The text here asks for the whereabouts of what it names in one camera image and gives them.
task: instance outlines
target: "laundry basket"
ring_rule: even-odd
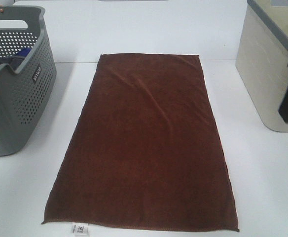
[[[0,156],[20,150],[38,123],[56,77],[43,19],[37,6],[0,6],[0,20],[22,20],[26,29],[0,29],[0,58],[32,48],[13,70],[0,65]]]

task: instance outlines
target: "brown towel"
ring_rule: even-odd
[[[45,208],[60,221],[239,231],[198,56],[100,57]]]

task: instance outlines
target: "white table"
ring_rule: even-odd
[[[188,32],[181,29],[183,23],[178,25],[167,25],[159,22],[161,18],[171,19],[176,4],[183,3],[180,0],[169,0],[172,10],[159,16],[158,25],[168,27],[174,35],[175,31]],[[89,225],[91,237],[288,237],[288,133],[277,133],[267,129],[261,122],[253,103],[244,87],[244,84],[235,68],[236,51],[240,36],[240,28],[237,32],[234,29],[229,37],[220,35],[223,25],[229,22],[236,15],[239,21],[243,21],[245,9],[243,4],[237,5],[239,0],[222,0],[224,4],[233,2],[236,7],[227,6],[222,10],[222,4],[218,3],[224,15],[219,14],[212,0],[185,1],[188,9],[180,9],[177,5],[177,17],[182,16],[183,22],[188,18],[183,12],[190,12],[191,21],[195,22],[198,32],[203,33],[200,37],[194,27],[187,26],[192,37],[178,37],[169,43],[163,41],[159,44],[160,35],[152,22],[144,21],[143,14],[150,14],[151,10],[160,12],[165,2],[102,2],[105,6],[100,7],[97,1],[89,3],[82,1],[75,5],[72,1],[35,1],[36,5],[46,8],[45,21],[54,52],[58,62],[70,61],[76,63],[58,63],[57,79],[53,88],[47,107],[30,137],[26,146],[18,153],[0,157],[0,237],[67,237],[70,236],[70,223],[48,223],[40,225],[43,221],[43,212],[48,195],[52,189],[56,175],[64,158],[67,146],[74,132],[80,111],[86,99],[92,75],[96,69],[96,63],[77,63],[84,61],[96,61],[101,53],[112,52],[164,52],[164,53],[197,53],[200,54],[202,67],[206,80],[210,103],[216,118],[217,127],[220,133],[225,159],[228,166],[229,176],[235,196],[236,208],[239,218],[240,233],[231,231],[217,231],[207,233],[184,233],[184,232],[159,232],[142,230],[125,230],[106,228],[96,225]],[[21,1],[17,4],[32,4],[32,1]],[[133,30],[133,38],[129,38],[125,28],[128,17],[115,19],[114,15],[104,15],[101,12],[116,12],[119,14],[130,13],[136,21]],[[67,25],[74,26],[74,22],[66,15],[72,7],[74,15],[84,19],[88,14],[86,9],[95,9],[93,14],[97,15],[97,23],[90,23],[89,30],[94,28],[98,31],[109,22],[115,22],[120,28],[103,28],[102,35],[94,38],[95,41],[76,42],[74,48],[71,45],[80,36],[72,35],[72,32],[83,32],[85,25],[77,25],[73,31],[65,26],[58,25],[60,20],[66,20]],[[207,11],[210,21],[198,23],[200,15],[192,14],[194,10],[201,14],[199,8]],[[213,22],[221,23],[213,29]],[[148,44],[133,42],[134,38],[150,36],[154,32],[156,38],[150,39]],[[82,39],[87,39],[88,34],[93,31],[86,31]],[[106,35],[113,36],[111,43],[102,41]],[[216,39],[224,39],[226,48]],[[205,44],[206,39],[213,39]]]

